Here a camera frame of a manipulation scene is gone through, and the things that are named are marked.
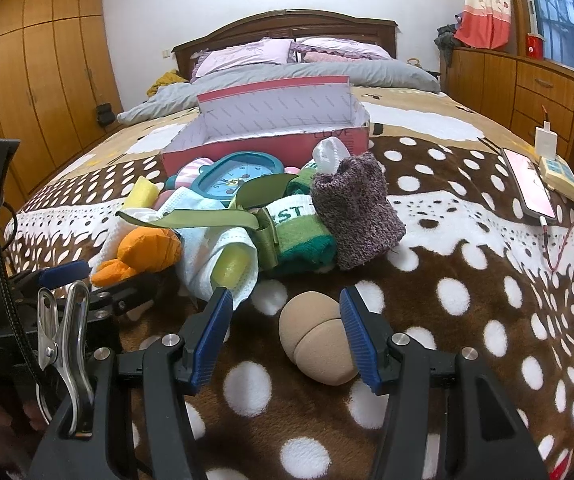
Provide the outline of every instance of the green towel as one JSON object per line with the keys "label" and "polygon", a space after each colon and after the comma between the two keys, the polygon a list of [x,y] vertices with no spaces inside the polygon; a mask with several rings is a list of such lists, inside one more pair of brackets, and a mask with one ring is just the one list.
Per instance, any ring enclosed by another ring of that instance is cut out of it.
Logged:
{"label": "green towel", "polygon": [[285,191],[285,195],[308,195],[311,181],[316,174],[316,163],[311,160],[298,172],[298,176],[292,180]]}
{"label": "green towel", "polygon": [[326,267],[336,257],[336,240],[320,221],[309,195],[286,196],[270,203],[278,238],[276,276]]}

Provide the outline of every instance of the wooden wardrobe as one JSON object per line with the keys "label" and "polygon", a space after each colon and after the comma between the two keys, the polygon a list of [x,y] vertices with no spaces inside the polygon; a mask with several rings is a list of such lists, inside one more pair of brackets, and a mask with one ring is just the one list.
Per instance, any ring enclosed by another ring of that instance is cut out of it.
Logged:
{"label": "wooden wardrobe", "polygon": [[0,137],[21,141],[5,184],[13,208],[118,129],[97,123],[103,103],[122,111],[102,0],[0,0]]}

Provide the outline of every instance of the metal screw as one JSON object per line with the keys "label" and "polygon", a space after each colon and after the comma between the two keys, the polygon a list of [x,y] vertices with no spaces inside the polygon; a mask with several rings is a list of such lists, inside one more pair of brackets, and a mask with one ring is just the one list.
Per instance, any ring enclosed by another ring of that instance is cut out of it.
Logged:
{"label": "metal screw", "polygon": [[109,357],[110,353],[111,353],[110,349],[103,346],[102,348],[96,349],[96,351],[94,352],[94,358],[98,361],[104,361],[105,359],[107,359],[107,357]]}
{"label": "metal screw", "polygon": [[394,345],[405,346],[409,344],[409,336],[401,332],[395,333],[391,336],[391,341]]}
{"label": "metal screw", "polygon": [[478,351],[470,346],[465,346],[465,348],[461,350],[461,355],[465,357],[467,361],[475,361],[478,359]]}
{"label": "metal screw", "polygon": [[180,337],[177,334],[167,334],[163,337],[163,345],[165,346],[176,346],[180,343]]}

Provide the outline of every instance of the orange plush toy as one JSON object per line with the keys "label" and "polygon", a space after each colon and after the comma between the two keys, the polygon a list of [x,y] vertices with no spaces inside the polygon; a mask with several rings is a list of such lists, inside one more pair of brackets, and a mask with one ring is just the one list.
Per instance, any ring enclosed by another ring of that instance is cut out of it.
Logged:
{"label": "orange plush toy", "polygon": [[182,244],[171,229],[136,227],[120,242],[118,258],[100,264],[91,282],[104,287],[139,272],[158,272],[174,265],[182,252]]}

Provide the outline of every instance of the floral curtain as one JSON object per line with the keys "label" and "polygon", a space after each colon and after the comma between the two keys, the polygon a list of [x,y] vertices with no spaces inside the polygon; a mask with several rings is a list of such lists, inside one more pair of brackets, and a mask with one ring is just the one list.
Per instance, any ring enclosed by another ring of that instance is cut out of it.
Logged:
{"label": "floral curtain", "polygon": [[476,48],[498,48],[509,41],[511,0],[465,0],[458,40]]}

